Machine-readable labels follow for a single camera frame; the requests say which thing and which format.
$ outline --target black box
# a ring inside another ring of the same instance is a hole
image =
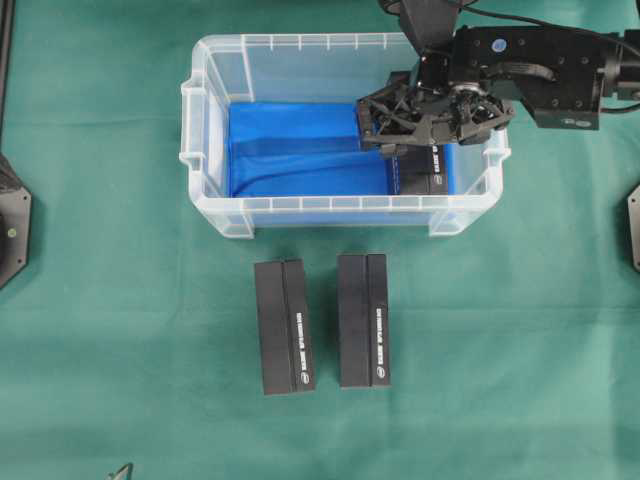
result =
[[[338,257],[340,385],[391,385],[385,255]]]
[[[315,390],[302,261],[256,263],[254,269],[265,395]]]
[[[408,147],[405,154],[390,158],[391,195],[448,195],[448,155],[444,146]]]

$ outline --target green tablecloth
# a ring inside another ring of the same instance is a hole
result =
[[[0,292],[0,477],[640,477],[640,276],[625,197],[640,114],[510,127],[467,232],[263,230],[189,202],[179,84],[212,33],[396,30],[374,0],[17,0],[3,151],[35,195]],[[599,31],[635,2],[483,0]],[[470,24],[497,21],[466,16]],[[340,391],[335,257],[388,255],[393,388]],[[252,264],[305,261],[318,388],[265,398]]]

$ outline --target black mounting bracket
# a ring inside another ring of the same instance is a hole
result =
[[[629,198],[629,226],[631,227],[631,248],[633,251],[633,266],[640,272],[640,185]]]
[[[4,118],[4,98],[11,49],[15,0],[0,2],[0,131]],[[0,288],[28,261],[31,193],[0,154]]]

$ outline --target blue cloth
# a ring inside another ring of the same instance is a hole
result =
[[[388,195],[386,161],[360,150],[351,104],[231,104],[232,197]]]

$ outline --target clear plastic bin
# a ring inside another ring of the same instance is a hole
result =
[[[232,102],[354,102],[383,86],[417,56],[401,33],[220,35],[200,40],[182,85],[180,161],[189,197],[225,237],[253,238],[256,227],[425,225],[456,235],[496,204],[506,131],[455,147],[459,195],[228,198],[226,140]]]

